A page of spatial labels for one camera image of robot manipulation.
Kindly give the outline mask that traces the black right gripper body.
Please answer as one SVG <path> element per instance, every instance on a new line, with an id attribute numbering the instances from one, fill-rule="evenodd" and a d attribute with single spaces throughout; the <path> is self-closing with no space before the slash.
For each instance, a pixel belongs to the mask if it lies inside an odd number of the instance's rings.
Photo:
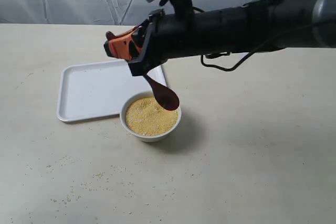
<path id="1" fill-rule="evenodd" d="M 199 12 L 192 10 L 186 19 L 166 14 L 163 9 L 150 12 L 131 34 L 129 69 L 133 76 L 144 76 L 169 59 L 199 55 Z"/>

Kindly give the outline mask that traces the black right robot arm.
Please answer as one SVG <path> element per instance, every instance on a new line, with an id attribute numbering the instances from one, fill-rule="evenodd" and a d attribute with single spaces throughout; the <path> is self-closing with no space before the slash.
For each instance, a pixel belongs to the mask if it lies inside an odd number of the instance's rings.
<path id="1" fill-rule="evenodd" d="M 133 76 L 174 58 L 335 47 L 335 0 L 255 0 L 200 13 L 191 0 L 168 1 L 174 14 L 157 9 L 123 34 L 107 33 L 106 54 Z"/>

